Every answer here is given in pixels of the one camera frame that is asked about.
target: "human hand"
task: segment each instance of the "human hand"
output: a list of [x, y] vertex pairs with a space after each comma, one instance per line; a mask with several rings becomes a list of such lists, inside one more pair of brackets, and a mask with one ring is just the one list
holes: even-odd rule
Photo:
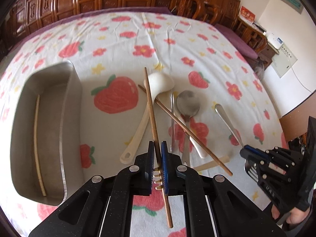
[[[311, 208], [308, 208], [308, 210], [304, 212], [299, 210], [298, 208], [293, 208], [291, 210], [291, 215], [286, 219], [286, 222], [288, 224], [301, 223], [308, 216], [310, 209]], [[271, 213], [274, 219], [277, 219], [280, 216], [280, 212], [275, 205], [272, 206]]]

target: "white wall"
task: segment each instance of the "white wall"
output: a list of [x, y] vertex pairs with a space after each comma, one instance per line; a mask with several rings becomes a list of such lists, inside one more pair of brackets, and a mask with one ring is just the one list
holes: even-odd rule
[[[281, 0], [270, 0], [259, 23], [268, 33], [278, 35], [297, 57], [293, 65], [298, 79], [311, 91], [316, 89], [316, 26], [304, 9], [299, 14]], [[310, 92], [297, 80], [292, 69], [279, 78], [272, 66], [265, 71], [265, 86], [281, 116], [304, 101]]]

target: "wooden chopstick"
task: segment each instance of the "wooden chopstick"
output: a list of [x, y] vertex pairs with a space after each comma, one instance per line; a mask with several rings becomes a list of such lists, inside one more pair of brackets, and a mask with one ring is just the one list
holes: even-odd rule
[[[138, 85], [138, 87], [139, 87], [141, 90], [143, 90], [144, 92], [146, 92], [146, 89], [143, 88], [141, 85]], [[212, 157], [212, 159], [213, 159], [214, 161], [216, 161], [216, 163], [217, 163], [222, 169], [225, 170], [225, 172], [226, 172], [228, 175], [230, 175], [230, 176], [233, 175], [233, 173], [228, 169], [228, 167], [226, 167], [226, 166], [224, 165], [224, 163], [221, 162], [221, 161], [218, 159], [218, 157], [217, 157], [213, 152], [211, 152], [211, 150], [210, 150], [209, 148], [207, 148], [207, 147], [204, 145], [204, 143], [202, 143], [202, 142], [200, 141], [200, 139], [197, 138], [197, 136], [196, 136], [194, 133], [192, 133], [192, 132], [190, 131], [189, 128], [187, 128], [174, 114], [172, 114], [172, 113], [170, 112], [170, 110], [168, 110], [158, 99], [155, 99], [155, 103], [157, 103], [157, 104], [160, 106], [160, 108], [162, 108], [162, 109], [163, 109], [190, 137], [192, 137], [192, 139], [193, 139], [194, 141], [196, 141], [196, 142], [203, 148], [203, 150], [205, 150], [205, 151]]]
[[[159, 175], [160, 175], [160, 178], [162, 180], [162, 158], [161, 158], [158, 132], [157, 132], [157, 126], [156, 126], [156, 121], [155, 121], [155, 115], [154, 115], [153, 101], [151, 99], [150, 86], [149, 86], [149, 80], [148, 80], [148, 74], [147, 74], [146, 68], [144, 68], [144, 73], [145, 73], [145, 86], [146, 86], [145, 93], [147, 94], [147, 107], [149, 110], [151, 131], [152, 131], [153, 139], [154, 139], [154, 147], [155, 147]], [[169, 204], [168, 196], [165, 194], [163, 188], [162, 188], [162, 194], [163, 194], [163, 201], [165, 203], [165, 210], [166, 210], [168, 227], [172, 228], [173, 223], [172, 223], [172, 217], [171, 217], [170, 204]]]
[[36, 107], [35, 107], [35, 116], [34, 116], [34, 157], [35, 157], [35, 165], [36, 165], [36, 172], [37, 172], [37, 178], [39, 180], [39, 186], [42, 191], [42, 195], [46, 197], [46, 191], [44, 188], [44, 183], [42, 180], [42, 174], [40, 171], [40, 160], [39, 160], [39, 155], [37, 152], [37, 121], [38, 121], [38, 116], [39, 116], [39, 107], [40, 107], [40, 97], [37, 95], [36, 98]]

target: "metal spoon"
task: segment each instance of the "metal spoon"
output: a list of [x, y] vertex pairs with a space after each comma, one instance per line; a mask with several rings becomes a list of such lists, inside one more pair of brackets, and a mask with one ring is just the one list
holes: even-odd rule
[[[180, 93], [176, 100], [178, 111], [183, 115], [185, 125], [190, 128], [190, 118], [195, 116], [200, 109], [199, 98], [194, 92], [185, 90]], [[184, 148], [182, 153], [182, 163], [190, 167], [189, 136], [186, 134], [184, 139]]]

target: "white ladle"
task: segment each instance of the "white ladle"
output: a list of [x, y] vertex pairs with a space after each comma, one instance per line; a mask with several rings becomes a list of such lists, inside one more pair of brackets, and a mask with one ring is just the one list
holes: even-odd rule
[[[149, 80], [149, 86], [150, 86], [150, 92], [151, 92], [151, 99], [153, 103], [156, 96], [159, 93], [170, 91], [174, 87], [173, 79], [170, 76], [160, 73], [160, 72], [155, 72], [155, 73], [150, 74], [148, 76], [148, 80]], [[149, 111], [148, 111], [148, 107], [146, 106], [143, 118], [140, 121], [140, 124], [136, 130], [136, 133], [132, 141], [130, 142], [130, 144], [127, 146], [127, 148], [125, 149], [125, 151], [120, 157], [120, 161], [123, 164], [130, 164], [133, 161], [135, 154], [137, 152], [137, 149], [140, 145], [140, 142], [143, 138], [144, 132], [146, 130], [148, 120], [149, 120]]]

